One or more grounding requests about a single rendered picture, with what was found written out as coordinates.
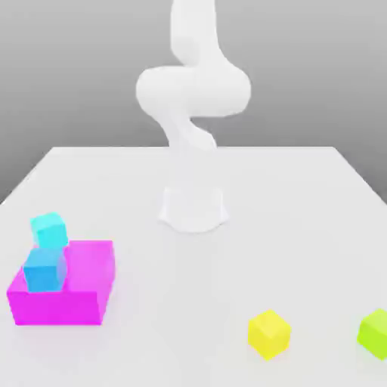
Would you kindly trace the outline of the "small cyan cube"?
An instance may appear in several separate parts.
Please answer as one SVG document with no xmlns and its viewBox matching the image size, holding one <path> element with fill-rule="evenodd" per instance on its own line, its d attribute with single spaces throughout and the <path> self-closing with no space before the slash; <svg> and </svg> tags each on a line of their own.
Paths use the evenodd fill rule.
<svg viewBox="0 0 387 387">
<path fill-rule="evenodd" d="M 42 248 L 63 248 L 68 244 L 66 225 L 59 214 L 49 212 L 30 220 L 35 245 Z"/>
</svg>

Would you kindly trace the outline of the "small yellow cube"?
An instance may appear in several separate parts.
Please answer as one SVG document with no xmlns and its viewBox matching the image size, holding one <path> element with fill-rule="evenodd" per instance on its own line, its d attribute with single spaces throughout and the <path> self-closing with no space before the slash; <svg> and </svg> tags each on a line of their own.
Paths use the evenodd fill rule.
<svg viewBox="0 0 387 387">
<path fill-rule="evenodd" d="M 248 343 L 265 359 L 270 360 L 289 347 L 290 325 L 269 309 L 248 323 Z"/>
</svg>

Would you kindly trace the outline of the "large magenta box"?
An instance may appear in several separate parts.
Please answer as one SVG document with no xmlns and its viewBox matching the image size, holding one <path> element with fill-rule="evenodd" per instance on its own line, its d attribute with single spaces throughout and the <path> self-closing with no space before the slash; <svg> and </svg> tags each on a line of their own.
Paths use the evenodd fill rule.
<svg viewBox="0 0 387 387">
<path fill-rule="evenodd" d="M 32 293 L 20 269 L 7 290 L 15 324 L 100 325 L 115 279 L 111 240 L 71 240 L 64 249 L 67 276 L 61 290 Z"/>
</svg>

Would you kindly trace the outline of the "small lime green cube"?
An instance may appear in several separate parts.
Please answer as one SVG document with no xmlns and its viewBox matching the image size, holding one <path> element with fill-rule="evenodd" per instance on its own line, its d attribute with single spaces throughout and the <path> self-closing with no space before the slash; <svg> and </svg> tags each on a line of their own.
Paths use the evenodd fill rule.
<svg viewBox="0 0 387 387">
<path fill-rule="evenodd" d="M 387 311 L 377 308 L 360 324 L 357 341 L 381 361 L 387 360 Z"/>
</svg>

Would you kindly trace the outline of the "small blue cube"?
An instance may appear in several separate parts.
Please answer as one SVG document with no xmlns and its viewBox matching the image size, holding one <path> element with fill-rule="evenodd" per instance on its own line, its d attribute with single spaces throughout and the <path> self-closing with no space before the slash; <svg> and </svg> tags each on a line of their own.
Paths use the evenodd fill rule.
<svg viewBox="0 0 387 387">
<path fill-rule="evenodd" d="M 64 249 L 32 248 L 23 264 L 23 274 L 30 293 L 61 291 L 67 275 Z"/>
</svg>

